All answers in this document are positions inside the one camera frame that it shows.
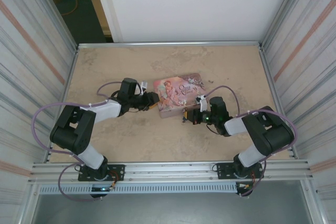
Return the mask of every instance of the metal frame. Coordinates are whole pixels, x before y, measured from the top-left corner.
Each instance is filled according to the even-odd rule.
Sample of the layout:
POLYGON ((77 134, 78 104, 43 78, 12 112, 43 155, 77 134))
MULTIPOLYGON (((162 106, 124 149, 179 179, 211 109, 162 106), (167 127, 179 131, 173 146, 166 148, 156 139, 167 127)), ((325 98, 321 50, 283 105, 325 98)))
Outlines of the metal frame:
MULTIPOLYGON (((164 46, 251 46, 258 45, 262 65, 265 70, 266 78, 274 99, 276 109, 283 113, 281 102, 277 95, 264 52, 256 41, 209 41, 209 42, 153 42, 153 43, 117 43, 117 44, 81 44, 80 48, 103 48, 103 47, 164 47, 164 46)), ((74 59, 69 80, 65 88, 63 99, 66 98, 70 80, 74 71, 78 54, 74 59)), ((314 224, 326 223, 323 209, 316 194, 313 193, 313 179, 307 160, 297 159, 295 150, 292 155, 295 159, 269 160, 265 172, 264 182, 274 180, 300 180, 302 189, 306 197, 307 205, 314 224)), ((178 185, 184 183, 198 183, 204 185, 216 185, 216 183, 236 182, 233 180, 218 180, 217 174, 211 168, 215 163, 232 161, 213 161, 213 162, 163 162, 163 163, 123 163, 126 165, 123 182, 118 182, 120 186, 130 188, 147 184, 178 185)), ((21 216, 22 222, 31 223, 33 213, 36 208, 38 196, 42 188, 56 185, 58 176, 67 163, 47 163, 34 164, 32 175, 27 186, 26 208, 21 216)), ((62 186, 82 187, 83 185, 92 186, 92 182, 78 182, 78 172, 73 167, 69 168, 62 177, 62 186)), ((95 182, 95 185, 104 185, 104 182, 95 182)))

